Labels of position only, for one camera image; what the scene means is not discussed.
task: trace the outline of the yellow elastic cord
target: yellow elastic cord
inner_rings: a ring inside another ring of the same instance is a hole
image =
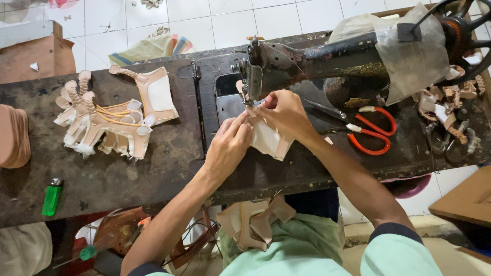
[[[123,118],[124,116],[126,116],[126,114],[123,114],[123,113],[112,113],[112,112],[109,112],[109,111],[106,111],[106,110],[101,110],[101,109],[96,109],[98,112],[100,113],[104,113],[106,115],[111,115],[111,116],[115,116],[115,117],[121,117]]]
[[[122,105],[127,105],[127,104],[129,104],[130,102],[131,102],[131,101],[127,101],[127,102],[122,103],[122,104],[119,104],[119,105],[109,106],[109,107],[105,107],[105,108],[116,108],[116,107],[120,107],[120,106],[122,106]]]
[[[113,120],[113,119],[109,119],[107,118],[106,116],[102,115],[100,112],[97,111],[97,114],[99,116],[101,116],[103,119],[109,121],[109,122],[113,122],[113,123],[116,123],[116,124],[120,124],[120,125],[125,125],[125,126],[130,126],[130,127],[141,127],[142,125],[141,124],[129,124],[129,123],[123,123],[123,122],[118,122],[116,120]]]

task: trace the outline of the stack of leather pieces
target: stack of leather pieces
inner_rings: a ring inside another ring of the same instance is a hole
[[[24,110],[0,105],[0,167],[18,168],[29,161],[27,126]]]

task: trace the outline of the red-handled scissors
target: red-handled scissors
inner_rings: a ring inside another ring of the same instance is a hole
[[[373,137],[376,137],[376,138],[379,138],[381,140],[383,140],[385,142],[385,146],[380,149],[380,150],[369,150],[369,149],[366,149],[364,148],[357,140],[356,138],[354,137],[353,134],[348,134],[348,137],[350,138],[350,141],[359,149],[361,150],[362,152],[366,153],[366,154],[369,154],[369,155],[380,155],[380,154],[384,154],[386,153],[389,149],[390,149],[390,140],[389,138],[387,138],[388,136],[391,136],[393,135],[396,130],[397,130],[397,124],[396,124],[396,120],[394,119],[394,117],[388,112],[386,111],[385,109],[383,108],[379,108],[379,107],[373,107],[373,106],[365,106],[365,107],[362,107],[358,110],[358,112],[380,112],[382,113],[385,117],[387,117],[387,119],[390,121],[390,126],[391,126],[391,130],[390,132],[387,132],[381,128],[379,128],[378,126],[376,126],[374,123],[370,122],[369,120],[367,120],[365,117],[361,116],[360,113],[357,113],[355,115],[355,118],[362,121],[363,123],[365,123],[367,126],[371,127],[373,130],[375,130],[376,132],[373,132],[373,131],[370,131],[370,130],[367,130],[367,129],[363,129],[359,126],[356,126],[354,124],[351,124],[351,117],[347,116],[344,112],[342,112],[341,110],[335,108],[334,106],[332,106],[330,103],[330,107],[327,107],[327,106],[324,106],[324,105],[321,105],[321,104],[318,104],[316,102],[312,102],[312,101],[309,101],[309,100],[306,100],[304,99],[306,102],[308,102],[310,105],[312,105],[313,107],[315,107],[316,109],[334,117],[334,118],[337,118],[337,119],[340,119],[340,120],[343,120],[345,122],[348,122],[348,124],[346,125],[346,127],[354,132],[360,132],[360,133],[363,133],[363,134],[367,134],[367,135],[370,135],[370,136],[373,136]]]

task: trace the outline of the plastic bag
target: plastic bag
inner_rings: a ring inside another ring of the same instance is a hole
[[[397,38],[398,23],[417,23],[427,12],[418,3],[397,20],[371,17],[377,34],[375,47],[390,77],[387,106],[445,79],[450,72],[443,28],[433,15],[420,25],[421,42],[399,42]]]
[[[375,15],[365,13],[342,20],[332,31],[328,44],[360,34],[373,32],[372,17],[378,18]]]
[[[108,55],[108,58],[109,65],[123,67],[140,60],[194,52],[196,49],[187,38],[178,34],[164,33],[142,39],[129,48]]]

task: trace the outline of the green lighter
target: green lighter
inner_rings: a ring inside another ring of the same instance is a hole
[[[58,199],[61,193],[61,186],[63,180],[59,178],[53,178],[51,183],[46,189],[46,195],[44,197],[43,211],[41,214],[44,216],[52,216],[55,214],[56,206],[58,205]]]

